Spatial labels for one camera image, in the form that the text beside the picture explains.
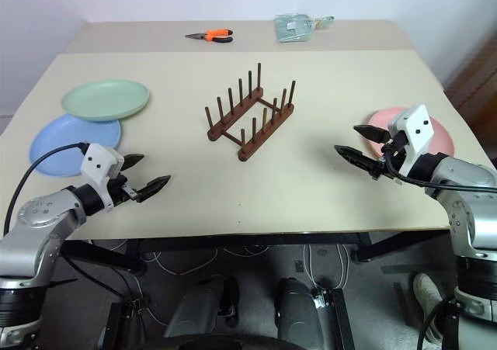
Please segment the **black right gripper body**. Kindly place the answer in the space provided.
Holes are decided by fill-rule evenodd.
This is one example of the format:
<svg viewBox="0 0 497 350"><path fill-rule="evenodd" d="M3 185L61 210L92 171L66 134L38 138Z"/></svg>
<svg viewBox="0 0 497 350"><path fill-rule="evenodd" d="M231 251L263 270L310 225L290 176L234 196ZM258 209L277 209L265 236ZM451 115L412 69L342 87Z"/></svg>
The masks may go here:
<svg viewBox="0 0 497 350"><path fill-rule="evenodd" d="M378 180L381 176L390 179L398 177L400 167L405 160L405 149L399 147L398 143L405 143L405 139L400 137L401 133L394 138L386 130L377 130L374 141L384 146L381 148L383 153L374 164L374 180Z"/></svg>

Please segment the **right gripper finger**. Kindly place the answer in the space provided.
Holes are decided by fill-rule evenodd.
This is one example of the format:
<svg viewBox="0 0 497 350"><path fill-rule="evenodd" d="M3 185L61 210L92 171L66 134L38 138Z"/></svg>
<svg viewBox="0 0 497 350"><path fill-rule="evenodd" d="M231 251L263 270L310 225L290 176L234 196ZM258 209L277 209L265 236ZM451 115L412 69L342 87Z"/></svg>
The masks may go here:
<svg viewBox="0 0 497 350"><path fill-rule="evenodd" d="M375 173L378 161L367 157L361 151L349 146L335 145L334 148L339 156L344 158L351 165L368 172L370 175Z"/></svg>
<svg viewBox="0 0 497 350"><path fill-rule="evenodd" d="M355 125L353 129L362 137L374 143L387 143L389 141L389 132L380 127L372 125Z"/></svg>

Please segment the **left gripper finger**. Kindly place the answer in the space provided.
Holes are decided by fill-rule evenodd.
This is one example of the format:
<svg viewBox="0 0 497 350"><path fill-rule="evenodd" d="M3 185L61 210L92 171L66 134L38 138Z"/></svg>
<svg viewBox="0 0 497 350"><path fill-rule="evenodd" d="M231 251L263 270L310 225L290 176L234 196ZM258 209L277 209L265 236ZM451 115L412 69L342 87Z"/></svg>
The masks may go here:
<svg viewBox="0 0 497 350"><path fill-rule="evenodd" d="M143 154L127 154L123 157L123 170L132 168L144 158Z"/></svg>
<svg viewBox="0 0 497 350"><path fill-rule="evenodd" d="M169 182L171 179L170 175L163 175L151 180L144 188L136 190L137 197L135 201L137 203L142 203L145 200L151 198L156 195L158 192L162 190L163 187Z"/></svg>

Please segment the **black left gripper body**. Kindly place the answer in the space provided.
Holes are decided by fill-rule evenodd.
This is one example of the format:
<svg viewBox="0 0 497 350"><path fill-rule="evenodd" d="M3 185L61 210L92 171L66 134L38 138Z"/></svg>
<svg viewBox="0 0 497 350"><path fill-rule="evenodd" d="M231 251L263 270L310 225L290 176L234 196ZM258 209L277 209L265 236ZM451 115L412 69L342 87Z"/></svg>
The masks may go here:
<svg viewBox="0 0 497 350"><path fill-rule="evenodd" d="M106 189L114 207L128 200L138 201L137 192L127 184L127 177L119 174L107 182Z"/></svg>

